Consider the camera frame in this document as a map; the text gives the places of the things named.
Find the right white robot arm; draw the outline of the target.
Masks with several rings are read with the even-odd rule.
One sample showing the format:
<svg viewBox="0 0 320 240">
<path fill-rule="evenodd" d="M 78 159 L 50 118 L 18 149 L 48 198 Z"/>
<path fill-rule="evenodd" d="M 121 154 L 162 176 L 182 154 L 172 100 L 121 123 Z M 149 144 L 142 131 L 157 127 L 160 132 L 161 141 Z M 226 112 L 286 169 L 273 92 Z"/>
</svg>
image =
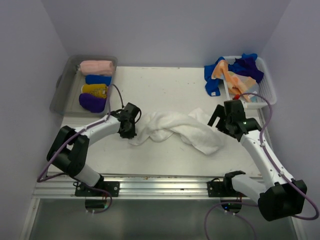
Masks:
<svg viewBox="0 0 320 240">
<path fill-rule="evenodd" d="M 242 170 L 226 173 L 222 189 L 227 196 L 241 193 L 250 198 L 258 205 L 267 221 L 302 212 L 306 184 L 303 180 L 294 179 L 282 166 L 264 138 L 262 127 L 255 118 L 246 117 L 240 100 L 227 100 L 217 105 L 208 125 L 236 139 L 249 153 L 262 175 L 263 183 L 259 183 Z"/>
</svg>

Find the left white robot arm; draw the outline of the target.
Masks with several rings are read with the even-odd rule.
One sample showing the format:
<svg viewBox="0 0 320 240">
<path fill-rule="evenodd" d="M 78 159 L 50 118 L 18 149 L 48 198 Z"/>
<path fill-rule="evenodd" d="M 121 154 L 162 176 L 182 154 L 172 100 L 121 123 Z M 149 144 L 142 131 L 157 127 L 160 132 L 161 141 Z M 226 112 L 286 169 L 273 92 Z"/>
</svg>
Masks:
<svg viewBox="0 0 320 240">
<path fill-rule="evenodd" d="M 86 164 L 88 149 L 103 138 L 119 134 L 122 139 L 133 139 L 136 134 L 136 117 L 142 111 L 128 103 L 124 108 L 112 111 L 103 118 L 82 127 L 62 127 L 47 155 L 47 161 L 63 174 L 86 185 L 92 196 L 103 193 L 104 178 Z"/>
</svg>

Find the white towel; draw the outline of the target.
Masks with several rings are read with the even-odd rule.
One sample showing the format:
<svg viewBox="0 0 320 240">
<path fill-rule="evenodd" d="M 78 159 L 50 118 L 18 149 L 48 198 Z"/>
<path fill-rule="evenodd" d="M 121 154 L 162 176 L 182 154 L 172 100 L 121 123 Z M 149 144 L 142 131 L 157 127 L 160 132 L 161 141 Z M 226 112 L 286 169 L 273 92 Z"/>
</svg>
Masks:
<svg viewBox="0 0 320 240">
<path fill-rule="evenodd" d="M 209 120 L 210 116 L 199 107 L 188 114 L 177 111 L 148 112 L 137 123 L 137 136 L 129 143 L 140 146 L 148 139 L 161 143 L 176 134 L 183 143 L 208 156 L 222 149 L 226 142 L 222 133 L 208 125 Z"/>
</svg>

